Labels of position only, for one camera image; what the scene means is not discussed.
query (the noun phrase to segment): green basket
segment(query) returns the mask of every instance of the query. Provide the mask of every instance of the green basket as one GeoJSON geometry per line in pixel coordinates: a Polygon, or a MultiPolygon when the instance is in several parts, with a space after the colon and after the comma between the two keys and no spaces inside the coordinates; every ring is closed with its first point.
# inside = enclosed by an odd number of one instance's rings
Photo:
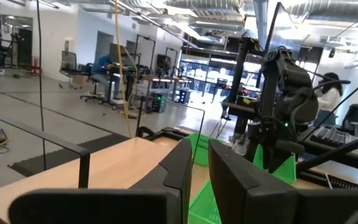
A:
{"type": "Polygon", "coordinates": [[[188,224],[221,224],[211,181],[204,184],[189,207],[188,224]]]}
{"type": "MultiPolygon", "coordinates": [[[[263,147],[258,145],[256,149],[254,164],[264,169],[264,154],[263,147]]],[[[289,157],[274,173],[273,176],[288,183],[293,184],[296,181],[296,169],[295,169],[295,156],[289,157]]]]}
{"type": "Polygon", "coordinates": [[[191,134],[185,137],[185,139],[190,139],[191,141],[191,151],[193,156],[195,156],[194,153],[197,148],[195,163],[201,166],[208,166],[208,141],[212,138],[202,134],[191,134]],[[200,140],[196,146],[198,136],[200,136],[200,140]]]}

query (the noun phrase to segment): black mat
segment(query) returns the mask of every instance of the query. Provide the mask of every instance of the black mat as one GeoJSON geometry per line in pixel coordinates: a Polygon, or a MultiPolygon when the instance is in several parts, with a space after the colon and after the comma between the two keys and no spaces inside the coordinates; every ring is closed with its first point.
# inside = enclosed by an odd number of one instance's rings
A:
{"type": "MultiPolygon", "coordinates": [[[[94,153],[128,139],[128,137],[122,136],[120,134],[111,134],[92,141],[81,143],[79,146],[89,150],[90,153],[94,153]]],[[[50,169],[77,158],[79,158],[78,154],[67,149],[60,149],[55,152],[50,152],[46,155],[47,168],[50,169]]],[[[37,156],[24,161],[16,162],[12,165],[9,165],[8,167],[26,177],[30,177],[34,174],[38,174],[44,171],[44,159],[43,156],[37,156]]]]}

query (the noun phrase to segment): black office chair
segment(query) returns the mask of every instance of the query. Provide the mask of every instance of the black office chair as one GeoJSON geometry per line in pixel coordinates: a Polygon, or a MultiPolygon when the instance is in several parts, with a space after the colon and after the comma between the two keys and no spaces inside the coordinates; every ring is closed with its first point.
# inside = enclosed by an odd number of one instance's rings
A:
{"type": "Polygon", "coordinates": [[[342,126],[338,130],[358,136],[358,104],[353,104],[349,107],[342,121],[342,126]]]}
{"type": "Polygon", "coordinates": [[[88,100],[102,100],[104,99],[101,94],[98,93],[98,81],[92,77],[92,63],[86,64],[86,73],[88,74],[87,82],[92,82],[93,92],[88,92],[86,95],[81,95],[80,99],[85,98],[85,102],[88,100]]]}
{"type": "Polygon", "coordinates": [[[77,65],[76,53],[62,51],[62,64],[60,65],[59,72],[62,75],[69,78],[69,80],[68,80],[69,89],[72,89],[72,88],[74,88],[75,90],[77,89],[76,87],[74,87],[74,84],[73,84],[73,78],[75,76],[89,76],[90,73],[88,73],[86,71],[87,65],[77,65]]]}

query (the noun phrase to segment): desk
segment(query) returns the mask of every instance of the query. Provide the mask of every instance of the desk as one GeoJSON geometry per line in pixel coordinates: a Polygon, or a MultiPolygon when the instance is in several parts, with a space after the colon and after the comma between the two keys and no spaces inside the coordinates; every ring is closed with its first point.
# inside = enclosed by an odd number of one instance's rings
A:
{"type": "MultiPolygon", "coordinates": [[[[128,189],[148,174],[177,143],[169,138],[155,142],[134,138],[91,154],[89,188],[128,189]]],[[[79,159],[1,187],[0,221],[9,223],[8,208],[21,194],[44,188],[76,188],[78,166],[79,159]]],[[[190,200],[209,179],[209,169],[195,165],[192,175],[190,200]]],[[[322,189],[304,180],[297,180],[293,185],[302,189],[322,189]]]]}

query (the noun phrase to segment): cable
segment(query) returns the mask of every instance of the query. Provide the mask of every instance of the cable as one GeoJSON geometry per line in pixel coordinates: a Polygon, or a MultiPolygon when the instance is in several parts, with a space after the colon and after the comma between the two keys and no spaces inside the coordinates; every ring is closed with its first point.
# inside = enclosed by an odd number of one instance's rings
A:
{"type": "Polygon", "coordinates": [[[224,127],[226,126],[226,124],[227,124],[227,120],[224,122],[224,124],[223,124],[223,127],[222,127],[221,131],[219,131],[219,128],[218,128],[218,134],[216,135],[216,138],[218,138],[218,137],[222,134],[223,129],[224,129],[224,127]]]}
{"type": "Polygon", "coordinates": [[[119,44],[119,25],[118,25],[118,0],[114,0],[114,16],[116,19],[116,35],[117,35],[117,52],[118,52],[118,61],[119,61],[119,74],[120,74],[120,83],[121,83],[121,91],[122,91],[122,98],[124,100],[124,114],[128,129],[129,137],[132,138],[131,133],[131,126],[129,125],[129,118],[128,118],[128,107],[125,101],[125,91],[124,91],[124,75],[122,74],[122,58],[121,58],[121,46],[119,44]]]}
{"type": "MultiPolygon", "coordinates": [[[[39,35],[39,60],[40,60],[40,75],[39,75],[39,83],[40,83],[40,114],[41,114],[41,131],[45,131],[44,126],[44,107],[42,104],[42,33],[41,33],[41,18],[40,18],[40,1],[37,0],[37,19],[38,19],[38,35],[39,35]]],[[[47,158],[45,156],[45,139],[42,139],[42,155],[44,158],[44,170],[47,170],[47,158]]]]}
{"type": "Polygon", "coordinates": [[[215,130],[216,130],[216,127],[217,127],[218,124],[221,123],[221,122],[222,122],[222,118],[221,118],[220,121],[218,121],[218,122],[216,123],[215,128],[212,130],[211,134],[209,135],[210,137],[214,134],[214,132],[215,132],[215,130]]]}
{"type": "Polygon", "coordinates": [[[358,87],[353,90],[353,92],[351,92],[351,94],[349,94],[347,97],[345,97],[341,102],[339,102],[339,104],[309,133],[307,134],[301,141],[303,142],[304,140],[306,140],[312,133],[314,133],[314,131],[316,131],[318,128],[320,128],[320,126],[347,100],[349,99],[355,92],[358,91],[358,87]]]}

